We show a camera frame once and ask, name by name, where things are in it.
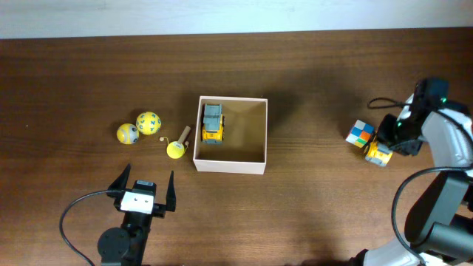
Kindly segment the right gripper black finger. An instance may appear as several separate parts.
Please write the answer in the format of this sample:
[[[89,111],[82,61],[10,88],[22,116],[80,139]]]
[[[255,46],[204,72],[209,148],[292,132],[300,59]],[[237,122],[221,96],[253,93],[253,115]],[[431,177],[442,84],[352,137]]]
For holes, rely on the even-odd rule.
[[[376,137],[378,142],[385,146],[393,146],[395,144],[395,127],[397,125],[397,117],[392,114],[385,115],[381,121]]]
[[[390,150],[403,156],[416,156],[421,150],[423,144],[422,140],[405,140],[395,145],[390,146]]]

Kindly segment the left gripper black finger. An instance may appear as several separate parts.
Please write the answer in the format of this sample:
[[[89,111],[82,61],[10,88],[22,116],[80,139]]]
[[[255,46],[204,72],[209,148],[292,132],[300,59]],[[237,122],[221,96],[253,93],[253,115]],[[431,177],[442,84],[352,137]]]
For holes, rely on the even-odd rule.
[[[131,165],[127,164],[123,172],[110,184],[107,188],[106,195],[111,198],[121,198],[126,192],[126,184],[128,182]]]
[[[174,172],[171,171],[169,177],[168,188],[166,192],[166,210],[170,212],[175,212],[177,205],[177,196],[174,187]]]

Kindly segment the yellow grey mixer truck toy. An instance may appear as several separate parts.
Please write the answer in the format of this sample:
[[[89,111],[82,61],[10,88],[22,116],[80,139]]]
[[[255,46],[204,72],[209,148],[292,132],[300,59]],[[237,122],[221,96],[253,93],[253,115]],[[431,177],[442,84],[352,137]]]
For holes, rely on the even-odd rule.
[[[388,149],[382,143],[374,140],[364,150],[364,158],[367,162],[384,167],[388,164],[392,157],[393,151]]]

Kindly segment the yellow grey dump truck toy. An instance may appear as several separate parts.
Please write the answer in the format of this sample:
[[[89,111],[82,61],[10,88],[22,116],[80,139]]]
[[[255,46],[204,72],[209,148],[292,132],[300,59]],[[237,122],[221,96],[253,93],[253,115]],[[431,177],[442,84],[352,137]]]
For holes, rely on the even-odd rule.
[[[225,125],[222,105],[206,103],[203,107],[201,141],[206,144],[222,144]]]

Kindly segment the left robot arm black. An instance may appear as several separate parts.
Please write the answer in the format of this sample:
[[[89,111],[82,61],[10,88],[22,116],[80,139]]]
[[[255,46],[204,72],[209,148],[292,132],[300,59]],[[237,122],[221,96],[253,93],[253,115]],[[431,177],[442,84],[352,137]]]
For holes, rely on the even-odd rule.
[[[153,182],[136,180],[131,188],[126,187],[130,171],[131,166],[127,165],[106,193],[114,200],[116,210],[124,213],[124,217],[119,227],[106,230],[98,240],[102,265],[141,265],[152,220],[163,219],[166,213],[176,210],[173,174],[169,177],[166,202],[161,204],[154,201],[157,185]]]

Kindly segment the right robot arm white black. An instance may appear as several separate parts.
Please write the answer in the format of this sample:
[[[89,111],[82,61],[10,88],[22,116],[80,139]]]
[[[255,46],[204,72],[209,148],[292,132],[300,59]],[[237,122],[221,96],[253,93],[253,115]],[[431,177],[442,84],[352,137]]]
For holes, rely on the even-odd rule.
[[[434,165],[415,172],[398,187],[392,201],[395,238],[362,250],[350,265],[459,265],[472,263],[472,219],[457,214],[472,207],[472,116],[468,107],[448,99],[449,83],[425,78],[404,102],[387,100],[388,114],[378,128],[357,120],[346,141],[364,150],[366,161],[386,166],[394,153],[415,156],[428,143]],[[414,179],[435,173],[429,187],[411,207],[403,230],[397,226],[401,193]]]

